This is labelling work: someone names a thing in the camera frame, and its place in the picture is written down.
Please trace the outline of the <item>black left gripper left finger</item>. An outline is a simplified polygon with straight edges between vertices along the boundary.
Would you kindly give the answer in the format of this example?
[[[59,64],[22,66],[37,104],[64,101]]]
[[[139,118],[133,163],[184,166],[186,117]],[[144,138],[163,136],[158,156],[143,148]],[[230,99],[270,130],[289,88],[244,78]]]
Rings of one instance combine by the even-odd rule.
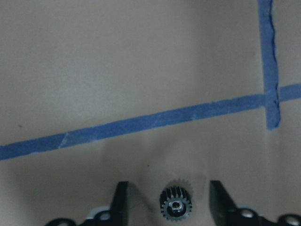
[[[110,206],[113,226],[128,225],[128,189],[129,189],[128,181],[118,182]]]

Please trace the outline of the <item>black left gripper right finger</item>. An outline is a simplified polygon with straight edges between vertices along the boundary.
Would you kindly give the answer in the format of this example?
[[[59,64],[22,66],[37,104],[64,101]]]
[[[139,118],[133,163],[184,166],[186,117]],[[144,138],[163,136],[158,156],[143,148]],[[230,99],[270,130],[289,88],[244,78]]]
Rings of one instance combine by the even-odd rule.
[[[209,210],[216,226],[230,226],[237,206],[219,180],[209,183]]]

